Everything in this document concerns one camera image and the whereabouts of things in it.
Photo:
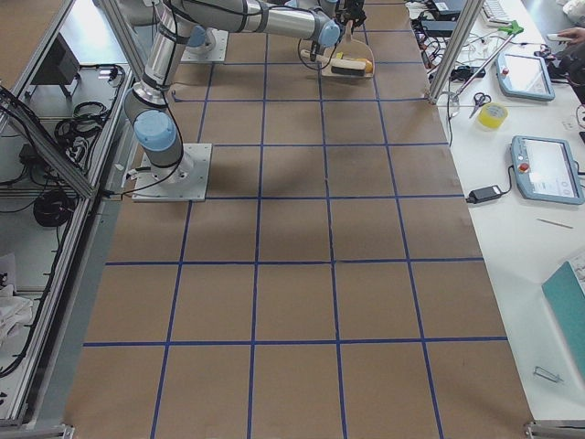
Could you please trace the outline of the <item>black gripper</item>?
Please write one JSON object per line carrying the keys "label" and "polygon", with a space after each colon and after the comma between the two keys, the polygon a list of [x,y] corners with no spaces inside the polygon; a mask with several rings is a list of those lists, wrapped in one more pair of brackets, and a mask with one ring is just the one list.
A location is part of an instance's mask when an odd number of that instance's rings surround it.
{"label": "black gripper", "polygon": [[[351,27],[361,27],[367,19],[364,4],[364,0],[345,0],[343,4],[343,24],[351,23]],[[311,62],[316,62],[319,50],[320,45],[313,41],[309,56]]]}

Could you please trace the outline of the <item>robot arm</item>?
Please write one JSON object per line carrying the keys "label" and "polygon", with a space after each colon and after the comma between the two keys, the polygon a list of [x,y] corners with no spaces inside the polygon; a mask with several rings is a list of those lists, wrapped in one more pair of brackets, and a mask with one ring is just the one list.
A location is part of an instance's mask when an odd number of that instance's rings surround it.
{"label": "robot arm", "polygon": [[166,93],[198,27],[230,33],[254,32],[313,41],[330,48],[342,36],[335,7],[302,1],[160,1],[154,8],[157,33],[144,72],[124,102],[135,137],[143,147],[154,180],[187,173],[184,147]]}

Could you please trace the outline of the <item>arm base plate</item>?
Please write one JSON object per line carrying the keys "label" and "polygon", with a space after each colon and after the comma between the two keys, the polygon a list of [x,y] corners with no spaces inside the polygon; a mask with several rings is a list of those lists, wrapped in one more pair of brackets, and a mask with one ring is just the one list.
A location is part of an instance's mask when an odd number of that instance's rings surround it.
{"label": "arm base plate", "polygon": [[143,153],[141,167],[147,167],[136,176],[135,202],[204,201],[212,156],[212,144],[184,144],[184,153],[178,169],[153,166]]}

